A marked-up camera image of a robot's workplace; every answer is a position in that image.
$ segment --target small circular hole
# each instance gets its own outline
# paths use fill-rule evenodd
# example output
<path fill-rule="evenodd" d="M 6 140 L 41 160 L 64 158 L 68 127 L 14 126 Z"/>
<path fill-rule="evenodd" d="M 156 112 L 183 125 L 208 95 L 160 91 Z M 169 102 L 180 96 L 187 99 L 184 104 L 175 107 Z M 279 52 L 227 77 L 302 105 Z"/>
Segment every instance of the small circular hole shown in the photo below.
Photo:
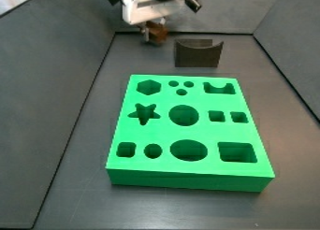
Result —
<path fill-rule="evenodd" d="M 172 87 L 177 87 L 177 86 L 180 85 L 180 83 L 173 80 L 173 81 L 169 82 L 169 85 L 171 85 Z"/>
<path fill-rule="evenodd" d="M 192 88 L 195 87 L 195 83 L 192 81 L 185 82 L 185 87 Z"/>
<path fill-rule="evenodd" d="M 177 90 L 177 94 L 181 95 L 181 96 L 184 96 L 184 95 L 188 94 L 188 92 L 187 92 L 185 90 L 180 89 L 180 90 Z"/>
<path fill-rule="evenodd" d="M 145 147 L 145 156 L 151 159 L 157 159 L 161 157 L 163 148 L 159 144 L 149 144 Z"/>

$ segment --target green puzzle board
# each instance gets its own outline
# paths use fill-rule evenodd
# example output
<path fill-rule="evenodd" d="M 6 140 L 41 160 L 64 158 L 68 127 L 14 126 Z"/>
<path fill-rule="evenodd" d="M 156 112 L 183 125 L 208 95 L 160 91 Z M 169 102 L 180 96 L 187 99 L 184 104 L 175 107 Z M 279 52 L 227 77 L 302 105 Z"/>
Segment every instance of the green puzzle board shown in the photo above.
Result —
<path fill-rule="evenodd" d="M 106 170 L 113 184 L 262 192 L 275 174 L 238 80 L 133 75 Z"/>

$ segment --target circular hole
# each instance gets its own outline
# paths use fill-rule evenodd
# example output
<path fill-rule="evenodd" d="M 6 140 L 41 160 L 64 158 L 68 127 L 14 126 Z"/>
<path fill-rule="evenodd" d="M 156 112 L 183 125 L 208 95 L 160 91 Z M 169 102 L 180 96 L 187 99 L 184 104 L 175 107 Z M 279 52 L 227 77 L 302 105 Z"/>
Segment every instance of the circular hole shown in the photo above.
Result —
<path fill-rule="evenodd" d="M 151 159 L 157 159 L 160 158 L 163 154 L 163 148 L 159 144 L 149 144 L 145 147 L 145 156 Z"/>
<path fill-rule="evenodd" d="M 195 83 L 192 81 L 187 81 L 185 87 L 189 87 L 189 88 L 195 87 Z"/>
<path fill-rule="evenodd" d="M 199 112 L 189 106 L 173 107 L 169 112 L 173 123 L 180 126 L 191 126 L 199 122 Z"/>
<path fill-rule="evenodd" d="M 177 94 L 181 96 L 185 96 L 188 94 L 188 92 L 183 89 L 177 90 Z"/>
<path fill-rule="evenodd" d="M 208 155 L 208 149 L 204 144 L 195 140 L 181 140 L 171 147 L 173 155 L 184 161 L 199 161 Z"/>
<path fill-rule="evenodd" d="M 173 80 L 173 81 L 169 82 L 169 85 L 171 85 L 172 87 L 177 87 L 177 86 L 180 85 L 180 83 Z"/>

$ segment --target arch-shaped hole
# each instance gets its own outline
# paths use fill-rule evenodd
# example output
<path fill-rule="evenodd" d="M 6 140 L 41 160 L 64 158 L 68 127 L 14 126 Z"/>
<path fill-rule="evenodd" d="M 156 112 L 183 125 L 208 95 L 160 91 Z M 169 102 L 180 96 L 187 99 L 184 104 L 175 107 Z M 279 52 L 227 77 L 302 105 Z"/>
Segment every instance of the arch-shaped hole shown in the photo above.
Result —
<path fill-rule="evenodd" d="M 183 161 L 199 161 L 208 155 L 208 149 L 204 144 L 195 140 L 181 140 L 171 147 L 171 152 Z"/>
<path fill-rule="evenodd" d="M 145 147 L 145 156 L 151 159 L 157 159 L 161 157 L 163 148 L 159 144 L 149 144 Z"/>
<path fill-rule="evenodd" d="M 226 93 L 226 94 L 236 94 L 236 88 L 232 83 L 227 83 L 226 87 L 216 87 L 210 82 L 204 82 L 204 90 L 207 93 Z"/>
<path fill-rule="evenodd" d="M 195 108 L 181 105 L 172 108 L 169 117 L 180 126 L 191 126 L 199 122 L 199 112 Z"/>

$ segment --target hexagon-shaped hole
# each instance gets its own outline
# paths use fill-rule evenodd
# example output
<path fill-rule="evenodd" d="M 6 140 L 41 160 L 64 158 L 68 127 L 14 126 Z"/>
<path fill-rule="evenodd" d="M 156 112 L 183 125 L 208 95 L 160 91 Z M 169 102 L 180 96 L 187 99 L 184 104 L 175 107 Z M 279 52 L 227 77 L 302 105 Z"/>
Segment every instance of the hexagon-shaped hole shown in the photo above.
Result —
<path fill-rule="evenodd" d="M 161 84 L 155 80 L 147 80 L 139 83 L 137 91 L 145 95 L 152 95 L 161 91 Z"/>

